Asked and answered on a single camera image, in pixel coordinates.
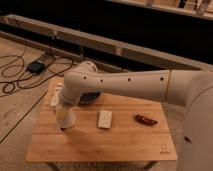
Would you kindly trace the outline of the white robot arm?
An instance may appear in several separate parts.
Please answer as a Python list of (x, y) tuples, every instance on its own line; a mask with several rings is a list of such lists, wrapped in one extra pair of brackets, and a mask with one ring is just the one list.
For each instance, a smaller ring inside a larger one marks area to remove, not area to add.
[(105, 92), (185, 108), (177, 171), (213, 171), (213, 72), (158, 70), (99, 73), (85, 61), (64, 76), (59, 102), (76, 105), (89, 92)]

